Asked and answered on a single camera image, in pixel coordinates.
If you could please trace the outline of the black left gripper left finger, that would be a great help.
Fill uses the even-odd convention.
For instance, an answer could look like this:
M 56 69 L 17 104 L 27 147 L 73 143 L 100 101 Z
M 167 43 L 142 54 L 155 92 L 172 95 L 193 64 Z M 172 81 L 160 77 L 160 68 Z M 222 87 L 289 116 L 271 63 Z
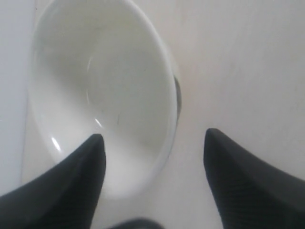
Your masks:
M 59 164 L 1 196 L 2 229 L 89 229 L 106 169 L 104 139 L 91 135 Z

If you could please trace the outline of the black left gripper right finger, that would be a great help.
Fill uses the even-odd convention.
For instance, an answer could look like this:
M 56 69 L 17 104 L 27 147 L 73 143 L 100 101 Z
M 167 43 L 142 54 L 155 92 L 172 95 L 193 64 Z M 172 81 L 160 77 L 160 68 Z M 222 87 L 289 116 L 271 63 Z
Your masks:
M 203 166 L 225 229 L 303 229 L 305 182 L 259 159 L 216 128 Z

